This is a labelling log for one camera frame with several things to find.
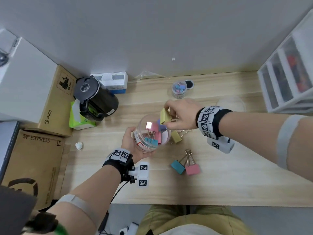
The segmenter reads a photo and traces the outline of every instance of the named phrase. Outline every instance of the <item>right hand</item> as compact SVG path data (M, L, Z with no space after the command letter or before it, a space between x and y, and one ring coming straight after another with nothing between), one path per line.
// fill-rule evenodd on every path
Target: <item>right hand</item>
M178 120L176 122L165 122L168 129L196 129L196 115L199 110L203 108L199 103L190 98L182 100L168 100L164 108L168 110L170 108L170 114Z

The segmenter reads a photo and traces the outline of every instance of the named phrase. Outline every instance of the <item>white wall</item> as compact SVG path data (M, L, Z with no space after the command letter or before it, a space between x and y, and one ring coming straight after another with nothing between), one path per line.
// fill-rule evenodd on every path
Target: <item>white wall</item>
M313 0L0 0L0 26L74 74L171 76L256 70L312 6Z

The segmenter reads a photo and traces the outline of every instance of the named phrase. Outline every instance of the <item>small clear container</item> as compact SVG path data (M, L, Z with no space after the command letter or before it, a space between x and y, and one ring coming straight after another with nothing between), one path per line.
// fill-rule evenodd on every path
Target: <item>small clear container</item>
M187 83L185 81L177 81L172 85L173 96L177 99L182 99L187 91Z
M136 127L134 131L134 139L136 142L136 145L142 150L143 152L152 152L156 150L159 146L166 144L170 137L171 137L171 131L169 129L164 130L162 133L162 142L159 145L153 145L150 142L148 142L145 138L148 137L148 130L146 129L147 122L156 123L160 119L160 115L157 114L148 114L145 117L141 119L138 126Z

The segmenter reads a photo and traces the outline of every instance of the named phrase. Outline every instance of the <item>wooden surface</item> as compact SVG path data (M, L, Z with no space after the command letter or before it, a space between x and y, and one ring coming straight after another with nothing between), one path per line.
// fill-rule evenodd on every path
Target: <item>wooden surface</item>
M189 97L204 106L236 95L245 102L248 112L266 111L256 72L143 79L129 83L127 93L118 95L119 108L112 116L97 127L73 133L69 153L65 150L68 162L60 195L101 168L105 157L120 147L126 127L136 126L146 114L159 113L164 102L173 99L170 87L179 79L194 81ZM81 151L76 150L76 142L83 142ZM192 150L201 174L179 175L169 166L183 157L187 148ZM189 132L176 145L160 147L153 158L145 160L151 165L149 187L140 189L127 184L113 203L313 206L313 183L280 169L238 143L230 154L223 154L209 146L199 130Z

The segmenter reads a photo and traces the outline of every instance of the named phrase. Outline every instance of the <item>black kettle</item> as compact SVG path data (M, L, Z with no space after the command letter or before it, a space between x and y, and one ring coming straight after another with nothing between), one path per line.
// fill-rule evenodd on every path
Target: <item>black kettle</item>
M102 121L118 107L117 97L93 76L76 80L74 97L80 101L80 114L91 121Z

